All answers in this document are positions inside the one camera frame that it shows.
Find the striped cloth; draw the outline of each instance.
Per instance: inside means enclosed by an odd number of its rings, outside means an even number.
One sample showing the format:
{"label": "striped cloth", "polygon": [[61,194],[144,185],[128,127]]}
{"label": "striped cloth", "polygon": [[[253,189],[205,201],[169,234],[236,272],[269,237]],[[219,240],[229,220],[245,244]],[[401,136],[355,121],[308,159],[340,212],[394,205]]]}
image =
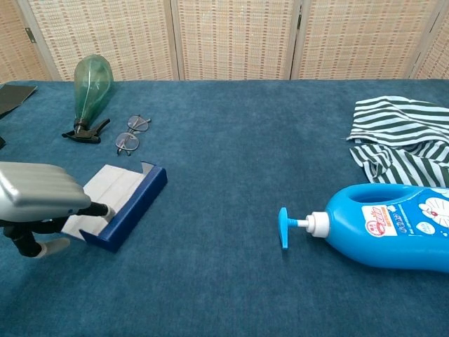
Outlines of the striped cloth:
{"label": "striped cloth", "polygon": [[401,96],[356,103],[347,140],[372,183],[449,187],[449,109]]}

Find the bottle label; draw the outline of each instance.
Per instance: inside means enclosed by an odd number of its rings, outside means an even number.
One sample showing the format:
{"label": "bottle label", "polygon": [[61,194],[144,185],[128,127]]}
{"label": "bottle label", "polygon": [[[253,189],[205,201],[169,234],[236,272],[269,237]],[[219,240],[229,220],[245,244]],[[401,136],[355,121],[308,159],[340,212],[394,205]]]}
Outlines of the bottle label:
{"label": "bottle label", "polygon": [[365,229],[374,237],[449,237],[449,189],[429,188],[401,202],[362,206],[362,212]]}

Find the blue pump nozzle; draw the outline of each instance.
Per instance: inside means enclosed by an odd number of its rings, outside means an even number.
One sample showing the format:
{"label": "blue pump nozzle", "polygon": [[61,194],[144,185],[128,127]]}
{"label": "blue pump nozzle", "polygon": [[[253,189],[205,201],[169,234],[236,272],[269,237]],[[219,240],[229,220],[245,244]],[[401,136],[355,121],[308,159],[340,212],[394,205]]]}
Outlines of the blue pump nozzle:
{"label": "blue pump nozzle", "polygon": [[278,215],[279,236],[282,242],[282,249],[288,249],[288,228],[297,227],[298,222],[295,219],[289,219],[287,208],[282,207]]}

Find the pump dispenser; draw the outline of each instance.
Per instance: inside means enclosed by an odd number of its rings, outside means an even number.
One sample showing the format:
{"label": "pump dispenser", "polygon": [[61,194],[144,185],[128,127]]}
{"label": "pump dispenser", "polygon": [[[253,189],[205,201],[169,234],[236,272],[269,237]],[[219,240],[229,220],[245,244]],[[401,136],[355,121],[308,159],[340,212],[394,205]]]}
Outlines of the pump dispenser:
{"label": "pump dispenser", "polygon": [[305,220],[278,214],[282,249],[288,230],[313,237],[357,262],[372,266],[449,272],[449,189],[360,184],[337,192],[326,209]]}

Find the blue carpet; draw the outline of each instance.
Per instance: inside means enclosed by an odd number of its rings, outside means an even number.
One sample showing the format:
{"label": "blue carpet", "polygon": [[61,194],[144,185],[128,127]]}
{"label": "blue carpet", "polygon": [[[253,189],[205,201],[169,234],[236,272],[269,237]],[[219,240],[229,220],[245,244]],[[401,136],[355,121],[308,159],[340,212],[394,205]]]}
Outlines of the blue carpet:
{"label": "blue carpet", "polygon": [[[150,161],[168,184],[117,254],[72,240],[23,258],[0,237],[2,336],[445,336],[449,275],[355,263],[305,231],[281,252],[281,206],[302,218],[367,182],[349,153],[354,103],[403,95],[449,107],[449,81],[132,81],[72,142],[73,83],[37,84],[0,120],[2,161],[55,164],[85,184]],[[152,118],[131,157],[115,137]],[[38,236],[47,239],[52,236]]]}

